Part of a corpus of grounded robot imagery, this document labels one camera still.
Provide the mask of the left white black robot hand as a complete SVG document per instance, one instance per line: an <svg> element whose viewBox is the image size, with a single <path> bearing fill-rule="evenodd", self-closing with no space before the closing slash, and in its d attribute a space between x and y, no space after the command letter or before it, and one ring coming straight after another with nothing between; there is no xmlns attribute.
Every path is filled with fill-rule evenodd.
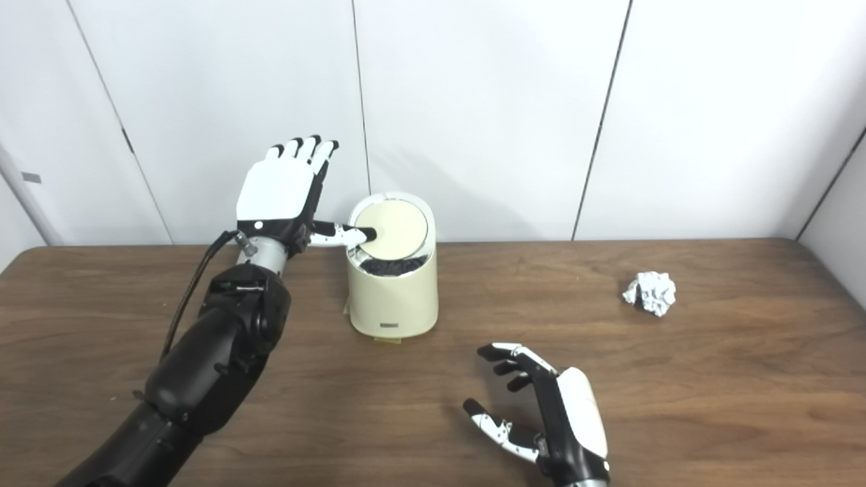
<svg viewBox="0 0 866 487"><path fill-rule="evenodd" d="M236 230L247 240L275 241L288 258L309 246L353 248L375 241L378 232L372 227L315 218L337 149L337 141L324 141L319 135L270 147L244 179L235 207Z"/></svg>

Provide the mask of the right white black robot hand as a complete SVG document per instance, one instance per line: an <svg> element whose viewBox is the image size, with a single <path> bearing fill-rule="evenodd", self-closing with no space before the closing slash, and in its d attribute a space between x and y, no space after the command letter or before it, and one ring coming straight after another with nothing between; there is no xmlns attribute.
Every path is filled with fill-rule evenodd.
<svg viewBox="0 0 866 487"><path fill-rule="evenodd" d="M520 343L493 342L477 349L494 363L494 373L515 373L507 390L532 386L544 426L542 431L490 413L473 398L464 412L498 447L534 463L554 486L609 486L608 441L593 386L582 370L551 366Z"/></svg>

